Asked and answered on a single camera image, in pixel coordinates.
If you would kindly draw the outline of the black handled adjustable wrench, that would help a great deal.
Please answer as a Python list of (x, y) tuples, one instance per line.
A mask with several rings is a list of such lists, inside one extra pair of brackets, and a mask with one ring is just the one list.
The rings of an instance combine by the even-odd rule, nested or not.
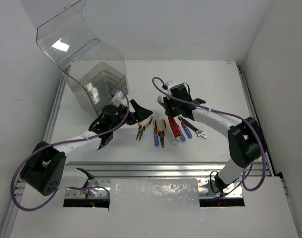
[(206, 134), (206, 132), (204, 130), (200, 130), (200, 129), (196, 128), (194, 125), (192, 125), (185, 118), (180, 117), (180, 121), (182, 121), (188, 128), (190, 128), (191, 130), (193, 130), (198, 137), (202, 137), (204, 139), (208, 138), (208, 136), (207, 136), (207, 134)]

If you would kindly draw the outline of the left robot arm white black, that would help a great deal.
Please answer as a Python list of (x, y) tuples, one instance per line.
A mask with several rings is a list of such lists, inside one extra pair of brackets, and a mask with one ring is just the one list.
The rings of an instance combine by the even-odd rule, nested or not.
[(88, 130), (72, 139), (71, 143), (49, 146), (40, 142), (34, 149), (34, 155), (27, 160), (20, 178), (43, 196), (58, 189), (63, 177), (65, 164), (92, 150), (105, 147), (113, 139), (113, 131), (123, 124), (135, 125), (150, 117), (153, 112), (135, 100), (130, 100), (134, 112), (128, 106), (106, 105), (100, 115), (91, 123)]

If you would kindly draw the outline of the red handled adjustable wrench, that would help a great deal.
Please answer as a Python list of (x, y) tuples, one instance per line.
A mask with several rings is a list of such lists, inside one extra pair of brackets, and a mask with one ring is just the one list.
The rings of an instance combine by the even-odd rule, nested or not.
[(168, 107), (168, 105), (166, 104), (166, 102), (164, 100), (164, 97), (163, 96), (158, 96), (157, 97), (157, 102), (165, 110), (165, 115), (168, 118), (169, 126), (170, 126), (170, 129), (171, 129), (172, 134), (174, 136), (175, 143), (181, 142), (181, 133), (180, 133), (179, 127), (178, 127), (174, 117), (171, 115), (171, 113), (169, 111), (169, 107)]

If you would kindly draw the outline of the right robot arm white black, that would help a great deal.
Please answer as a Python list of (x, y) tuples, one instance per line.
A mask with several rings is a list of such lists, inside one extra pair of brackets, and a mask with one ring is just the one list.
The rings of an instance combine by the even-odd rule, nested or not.
[(264, 136), (254, 118), (247, 117), (242, 121), (235, 116), (214, 112), (204, 105), (204, 100), (193, 99), (184, 84), (169, 81), (162, 88), (166, 94), (158, 97), (158, 103), (169, 118), (183, 116), (202, 123), (227, 138), (230, 158), (214, 177), (218, 192), (237, 180), (253, 161), (261, 157), (258, 142), (261, 142), (262, 149), (266, 152)]

